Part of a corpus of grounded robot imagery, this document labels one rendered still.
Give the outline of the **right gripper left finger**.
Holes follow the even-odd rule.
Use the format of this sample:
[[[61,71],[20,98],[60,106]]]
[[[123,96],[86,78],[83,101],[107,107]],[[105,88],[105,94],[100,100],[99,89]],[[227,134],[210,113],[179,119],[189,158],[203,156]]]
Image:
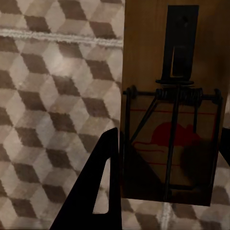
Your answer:
[[[93,214],[105,163],[110,157],[109,211]],[[122,230],[117,127],[99,138],[50,230]]]

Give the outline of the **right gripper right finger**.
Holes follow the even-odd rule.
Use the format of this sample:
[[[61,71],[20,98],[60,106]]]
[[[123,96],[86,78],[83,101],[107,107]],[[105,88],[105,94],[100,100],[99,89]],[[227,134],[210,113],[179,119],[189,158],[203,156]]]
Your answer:
[[[230,130],[222,128],[219,151],[230,166]]]

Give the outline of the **mousetrap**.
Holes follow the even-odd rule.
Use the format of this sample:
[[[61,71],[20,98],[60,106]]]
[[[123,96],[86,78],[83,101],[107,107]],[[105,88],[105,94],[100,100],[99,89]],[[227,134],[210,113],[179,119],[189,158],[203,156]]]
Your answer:
[[[121,198],[210,206],[230,84],[230,0],[125,0]]]

